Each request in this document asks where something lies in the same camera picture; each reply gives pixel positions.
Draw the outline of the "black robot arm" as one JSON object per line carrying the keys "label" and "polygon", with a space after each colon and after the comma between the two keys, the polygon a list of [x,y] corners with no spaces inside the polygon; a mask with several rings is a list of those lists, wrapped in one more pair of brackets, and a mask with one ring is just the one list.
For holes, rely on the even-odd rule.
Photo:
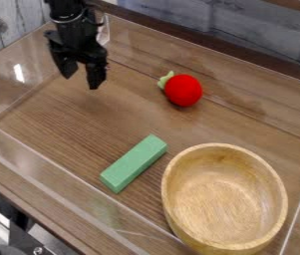
{"label": "black robot arm", "polygon": [[95,90],[107,79],[107,49],[99,42],[100,29],[107,17],[96,16],[102,9],[86,0],[44,0],[50,6],[50,19],[56,27],[47,30],[48,49],[62,76],[70,79],[86,67],[87,83]]}

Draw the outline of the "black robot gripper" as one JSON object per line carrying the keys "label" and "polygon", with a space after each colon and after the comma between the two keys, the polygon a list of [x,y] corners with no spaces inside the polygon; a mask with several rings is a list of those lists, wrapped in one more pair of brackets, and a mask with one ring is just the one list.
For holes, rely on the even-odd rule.
{"label": "black robot gripper", "polygon": [[95,90],[107,78],[107,50],[98,41],[106,22],[98,22],[94,14],[83,14],[71,20],[54,20],[54,23],[56,29],[47,30],[44,37],[58,70],[70,79],[78,64],[83,63],[88,86]]}

